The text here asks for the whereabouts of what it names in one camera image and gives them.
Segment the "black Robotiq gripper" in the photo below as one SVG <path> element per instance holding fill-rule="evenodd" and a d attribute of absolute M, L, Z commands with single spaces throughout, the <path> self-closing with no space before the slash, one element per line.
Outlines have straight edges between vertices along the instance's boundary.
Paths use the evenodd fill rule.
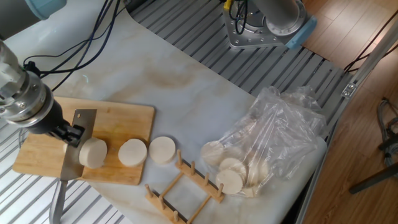
<path fill-rule="evenodd" d="M 47 134 L 59 131 L 60 139 L 73 147 L 79 145 L 81 136 L 85 132 L 84 127 L 79 125 L 70 126 L 70 123 L 63 118 L 62 107 L 55 100 L 49 113 L 37 124 L 28 127 L 28 130 L 33 134 Z"/>

